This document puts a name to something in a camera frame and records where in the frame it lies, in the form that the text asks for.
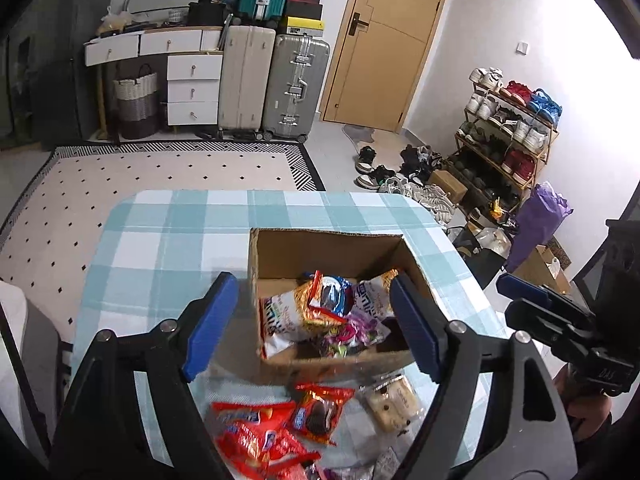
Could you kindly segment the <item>person's right hand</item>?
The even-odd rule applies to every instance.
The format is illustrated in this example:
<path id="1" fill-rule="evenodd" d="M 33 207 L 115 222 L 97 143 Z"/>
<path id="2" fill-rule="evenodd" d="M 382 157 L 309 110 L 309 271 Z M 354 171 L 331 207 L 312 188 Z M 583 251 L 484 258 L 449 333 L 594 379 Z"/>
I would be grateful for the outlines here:
<path id="1" fill-rule="evenodd" d="M 603 393 L 578 393 L 570 366 L 565 364 L 553 379 L 570 421 L 575 442 L 592 437 L 611 414 L 612 400 Z"/>

